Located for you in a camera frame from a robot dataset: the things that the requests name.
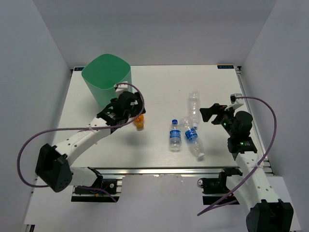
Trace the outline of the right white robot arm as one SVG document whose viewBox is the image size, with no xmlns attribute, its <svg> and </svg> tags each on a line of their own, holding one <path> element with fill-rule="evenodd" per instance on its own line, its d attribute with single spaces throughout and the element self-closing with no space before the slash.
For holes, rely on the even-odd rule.
<svg viewBox="0 0 309 232">
<path fill-rule="evenodd" d="M 250 232 L 290 231 L 294 210 L 283 202 L 269 183 L 259 163 L 257 149 L 250 137 L 253 117 L 245 111 L 235 112 L 241 105 L 220 105 L 201 108 L 204 122 L 212 116 L 213 125 L 221 125 L 228 133 L 227 147 L 239 166 L 237 170 L 225 171 L 218 180 L 218 188 L 225 193 L 233 191 L 240 205 L 248 212 L 246 227 Z"/>
</svg>

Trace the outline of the blue cap water bottle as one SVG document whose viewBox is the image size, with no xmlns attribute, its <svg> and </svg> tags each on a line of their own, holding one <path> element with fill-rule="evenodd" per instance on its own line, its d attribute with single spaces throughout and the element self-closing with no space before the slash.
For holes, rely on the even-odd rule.
<svg viewBox="0 0 309 232">
<path fill-rule="evenodd" d="M 171 151 L 178 152 L 181 149 L 181 131 L 178 127 L 178 120 L 173 119 L 169 129 L 169 148 Z"/>
</svg>

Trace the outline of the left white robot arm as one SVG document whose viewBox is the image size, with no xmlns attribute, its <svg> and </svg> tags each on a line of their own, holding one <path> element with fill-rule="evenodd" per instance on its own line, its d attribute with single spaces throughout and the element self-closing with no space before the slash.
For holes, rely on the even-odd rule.
<svg viewBox="0 0 309 232">
<path fill-rule="evenodd" d="M 35 173 L 54 191 L 67 186 L 85 186 L 90 192 L 101 190 L 103 177 L 95 168 L 74 168 L 72 165 L 87 149 L 128 124 L 130 118 L 145 113 L 139 92 L 124 91 L 91 121 L 86 129 L 54 146 L 41 147 Z"/>
</svg>

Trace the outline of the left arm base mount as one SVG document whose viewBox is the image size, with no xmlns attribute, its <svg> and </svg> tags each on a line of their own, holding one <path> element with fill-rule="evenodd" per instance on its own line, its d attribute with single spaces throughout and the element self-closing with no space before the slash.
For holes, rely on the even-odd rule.
<svg viewBox="0 0 309 232">
<path fill-rule="evenodd" d="M 76 185 L 72 191 L 72 202 L 116 203 L 120 197 L 120 179 L 104 177 L 94 168 L 78 168 L 72 179 Z"/>
</svg>

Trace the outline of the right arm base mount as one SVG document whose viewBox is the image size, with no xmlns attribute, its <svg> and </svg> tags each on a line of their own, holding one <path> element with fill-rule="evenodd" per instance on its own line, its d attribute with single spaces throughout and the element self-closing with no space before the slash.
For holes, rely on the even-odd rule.
<svg viewBox="0 0 309 232">
<path fill-rule="evenodd" d="M 226 187 L 226 180 L 227 177 L 233 175 L 243 176 L 238 168 L 224 168 L 219 172 L 216 178 L 200 178 L 197 181 L 197 185 L 203 189 L 203 204 L 211 205 L 227 194 L 229 189 Z"/>
</svg>

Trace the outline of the orange plastic bottle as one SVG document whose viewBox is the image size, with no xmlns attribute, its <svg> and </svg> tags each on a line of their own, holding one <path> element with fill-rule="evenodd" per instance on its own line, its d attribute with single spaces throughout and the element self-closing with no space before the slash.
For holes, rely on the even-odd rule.
<svg viewBox="0 0 309 232">
<path fill-rule="evenodd" d="M 141 114 L 136 120 L 134 120 L 134 125 L 137 130 L 142 130 L 144 128 L 144 116 Z"/>
</svg>

